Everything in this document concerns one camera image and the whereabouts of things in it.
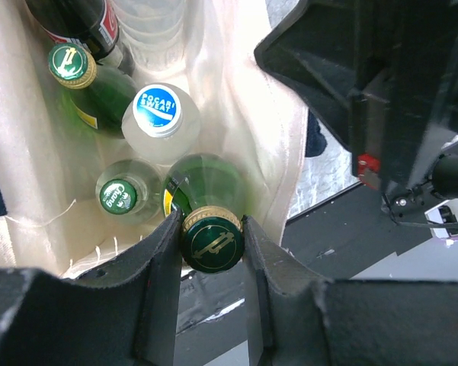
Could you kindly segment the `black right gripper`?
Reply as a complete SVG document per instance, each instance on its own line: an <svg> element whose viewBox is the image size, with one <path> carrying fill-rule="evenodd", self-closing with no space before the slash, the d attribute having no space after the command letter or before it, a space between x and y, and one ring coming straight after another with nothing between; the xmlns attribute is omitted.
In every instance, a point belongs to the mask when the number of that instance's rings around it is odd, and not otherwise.
<svg viewBox="0 0 458 366"><path fill-rule="evenodd" d="M256 46L391 216L458 198L458 1L300 1Z"/></svg>

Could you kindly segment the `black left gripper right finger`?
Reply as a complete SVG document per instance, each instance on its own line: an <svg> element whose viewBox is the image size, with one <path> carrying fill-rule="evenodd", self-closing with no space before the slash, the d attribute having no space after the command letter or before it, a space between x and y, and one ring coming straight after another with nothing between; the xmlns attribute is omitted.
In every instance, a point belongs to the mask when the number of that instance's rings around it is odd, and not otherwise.
<svg viewBox="0 0 458 366"><path fill-rule="evenodd" d="M250 364L458 365L458 281L325 278L242 225Z"/></svg>

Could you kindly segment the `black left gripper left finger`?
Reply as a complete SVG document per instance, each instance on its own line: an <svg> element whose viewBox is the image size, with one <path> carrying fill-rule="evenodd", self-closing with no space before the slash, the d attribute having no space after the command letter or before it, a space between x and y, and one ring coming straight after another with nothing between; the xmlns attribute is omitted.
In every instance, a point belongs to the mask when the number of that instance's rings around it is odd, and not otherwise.
<svg viewBox="0 0 458 366"><path fill-rule="evenodd" d="M75 280L0 268L0 365L171 365L182 217Z"/></svg>

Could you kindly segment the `beige canvas tote bag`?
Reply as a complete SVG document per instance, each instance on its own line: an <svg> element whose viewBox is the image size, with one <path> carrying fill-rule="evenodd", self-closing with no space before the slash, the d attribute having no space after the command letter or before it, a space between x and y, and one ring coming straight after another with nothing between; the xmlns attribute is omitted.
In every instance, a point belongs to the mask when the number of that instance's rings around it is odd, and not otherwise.
<svg viewBox="0 0 458 366"><path fill-rule="evenodd" d="M307 117L302 99L256 64L270 33L263 1L188 1L182 50L166 69L140 57L139 85L167 82L200 110L196 153L237 165L248 213L279 242L303 167ZM159 219L115 223L94 197L98 176L134 157L122 140L96 133L67 105L46 66L52 44L22 1L0 1L0 268L41 268L74 278L148 236Z"/></svg>

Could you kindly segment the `green glass bottle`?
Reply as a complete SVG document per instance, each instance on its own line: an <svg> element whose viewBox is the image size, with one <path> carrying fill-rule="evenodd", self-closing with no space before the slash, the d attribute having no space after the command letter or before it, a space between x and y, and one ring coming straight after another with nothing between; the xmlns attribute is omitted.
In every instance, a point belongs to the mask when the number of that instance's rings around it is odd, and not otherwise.
<svg viewBox="0 0 458 366"><path fill-rule="evenodd" d="M75 43L56 44L49 52L48 68L85 124L106 136L124 138L123 115L136 95L136 84L129 75L97 63Z"/></svg>
<svg viewBox="0 0 458 366"><path fill-rule="evenodd" d="M245 250L241 220L247 203L239 170L214 154L181 158L163 183L163 214L181 213L180 250L195 271L226 271L241 259Z"/></svg>

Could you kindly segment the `clear water bottle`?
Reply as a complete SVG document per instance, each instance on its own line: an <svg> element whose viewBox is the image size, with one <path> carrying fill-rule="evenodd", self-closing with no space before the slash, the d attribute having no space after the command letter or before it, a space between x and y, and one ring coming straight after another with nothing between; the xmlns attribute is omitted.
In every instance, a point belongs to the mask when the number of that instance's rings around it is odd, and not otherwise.
<svg viewBox="0 0 458 366"><path fill-rule="evenodd" d="M152 83L141 88L122 119L122 132L143 159L170 165L194 147L201 116L191 96L175 85Z"/></svg>
<svg viewBox="0 0 458 366"><path fill-rule="evenodd" d="M122 40L136 67L174 75L185 68L191 26L200 1L112 1Z"/></svg>

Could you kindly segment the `dark cola glass bottle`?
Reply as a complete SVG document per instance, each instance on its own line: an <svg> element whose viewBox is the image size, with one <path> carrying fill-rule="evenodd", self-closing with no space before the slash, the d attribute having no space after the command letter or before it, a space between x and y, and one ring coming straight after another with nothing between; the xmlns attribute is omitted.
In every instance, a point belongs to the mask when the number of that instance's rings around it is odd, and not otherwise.
<svg viewBox="0 0 458 366"><path fill-rule="evenodd" d="M134 71L128 47L120 40L117 16L105 0L27 0L32 16L55 43L84 47L101 65L127 75Z"/></svg>

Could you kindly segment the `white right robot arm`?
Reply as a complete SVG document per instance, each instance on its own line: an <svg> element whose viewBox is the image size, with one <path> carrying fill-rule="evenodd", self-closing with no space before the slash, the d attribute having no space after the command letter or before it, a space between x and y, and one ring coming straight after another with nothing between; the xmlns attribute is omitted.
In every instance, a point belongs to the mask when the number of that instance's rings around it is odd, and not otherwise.
<svg viewBox="0 0 458 366"><path fill-rule="evenodd" d="M407 205L458 199L458 1L300 1L254 55L396 224Z"/></svg>

